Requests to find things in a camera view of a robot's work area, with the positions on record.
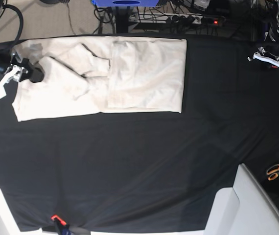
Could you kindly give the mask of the black table cloth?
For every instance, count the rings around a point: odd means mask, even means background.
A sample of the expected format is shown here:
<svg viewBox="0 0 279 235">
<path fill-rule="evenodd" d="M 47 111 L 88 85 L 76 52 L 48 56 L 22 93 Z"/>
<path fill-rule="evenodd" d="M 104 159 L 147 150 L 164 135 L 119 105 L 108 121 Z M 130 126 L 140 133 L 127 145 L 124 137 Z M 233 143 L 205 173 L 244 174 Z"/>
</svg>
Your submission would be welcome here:
<svg viewBox="0 0 279 235">
<path fill-rule="evenodd" d="M 279 210 L 279 70 L 244 42 L 186 36 L 183 112 L 17 122 L 0 100 L 0 189 L 23 231 L 59 215 L 96 232 L 202 230 L 244 163 Z"/>
</svg>

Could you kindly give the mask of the cream white T-shirt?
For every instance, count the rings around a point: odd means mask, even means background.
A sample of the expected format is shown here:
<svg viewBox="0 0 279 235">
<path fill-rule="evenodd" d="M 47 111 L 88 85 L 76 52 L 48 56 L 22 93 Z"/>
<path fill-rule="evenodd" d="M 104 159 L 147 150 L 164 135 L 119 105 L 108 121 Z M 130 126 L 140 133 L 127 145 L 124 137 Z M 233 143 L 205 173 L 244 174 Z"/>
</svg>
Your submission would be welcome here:
<svg viewBox="0 0 279 235">
<path fill-rule="evenodd" d="M 45 74 L 42 82 L 18 84 L 12 106 L 19 122 L 182 111 L 185 39 L 62 37 L 27 40 L 15 49 Z"/>
</svg>

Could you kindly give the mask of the red clip at table edge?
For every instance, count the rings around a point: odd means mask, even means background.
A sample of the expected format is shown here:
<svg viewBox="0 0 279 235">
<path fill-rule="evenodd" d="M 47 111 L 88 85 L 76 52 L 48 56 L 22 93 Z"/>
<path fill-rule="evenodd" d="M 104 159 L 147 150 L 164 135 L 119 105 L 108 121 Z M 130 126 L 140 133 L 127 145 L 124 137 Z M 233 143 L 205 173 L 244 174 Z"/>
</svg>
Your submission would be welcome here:
<svg viewBox="0 0 279 235">
<path fill-rule="evenodd" d="M 67 226 L 67 223 L 56 214 L 51 217 L 51 220 L 62 226 Z"/>
</svg>

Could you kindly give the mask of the white power strip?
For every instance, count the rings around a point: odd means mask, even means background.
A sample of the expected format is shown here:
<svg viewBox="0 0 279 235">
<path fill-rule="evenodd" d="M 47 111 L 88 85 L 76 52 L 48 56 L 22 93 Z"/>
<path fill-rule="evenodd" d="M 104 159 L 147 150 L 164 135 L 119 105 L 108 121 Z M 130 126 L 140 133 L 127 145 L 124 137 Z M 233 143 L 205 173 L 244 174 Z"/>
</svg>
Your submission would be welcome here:
<svg viewBox="0 0 279 235">
<path fill-rule="evenodd" d="M 202 15 L 197 14 L 170 14 L 170 13 L 150 13 L 139 12 L 133 13 L 129 17 L 129 21 L 132 23 L 149 23 L 149 24 L 166 24 L 166 23 L 178 23 L 179 20 L 193 20 L 193 24 L 200 24 Z"/>
</svg>

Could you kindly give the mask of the blue plastic box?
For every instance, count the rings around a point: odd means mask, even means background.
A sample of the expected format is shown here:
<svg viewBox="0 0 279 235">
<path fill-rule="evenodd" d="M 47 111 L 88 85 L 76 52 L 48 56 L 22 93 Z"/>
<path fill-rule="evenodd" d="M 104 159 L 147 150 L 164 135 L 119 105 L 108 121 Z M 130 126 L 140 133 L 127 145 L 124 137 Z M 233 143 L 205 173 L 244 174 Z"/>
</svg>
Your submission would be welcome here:
<svg viewBox="0 0 279 235">
<path fill-rule="evenodd" d="M 164 4 L 166 0 L 91 0 L 91 2 L 98 7 L 155 7 Z"/>
</svg>

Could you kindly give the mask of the orange handled scissors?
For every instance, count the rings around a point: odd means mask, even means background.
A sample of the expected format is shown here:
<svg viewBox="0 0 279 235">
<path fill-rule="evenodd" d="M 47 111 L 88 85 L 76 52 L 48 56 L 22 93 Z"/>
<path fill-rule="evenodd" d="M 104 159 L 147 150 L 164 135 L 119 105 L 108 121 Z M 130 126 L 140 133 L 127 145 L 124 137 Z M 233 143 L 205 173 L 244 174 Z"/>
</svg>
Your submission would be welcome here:
<svg viewBox="0 0 279 235">
<path fill-rule="evenodd" d="M 266 176 L 268 181 L 273 181 L 279 177 L 279 164 L 275 164 L 266 170 Z"/>
</svg>

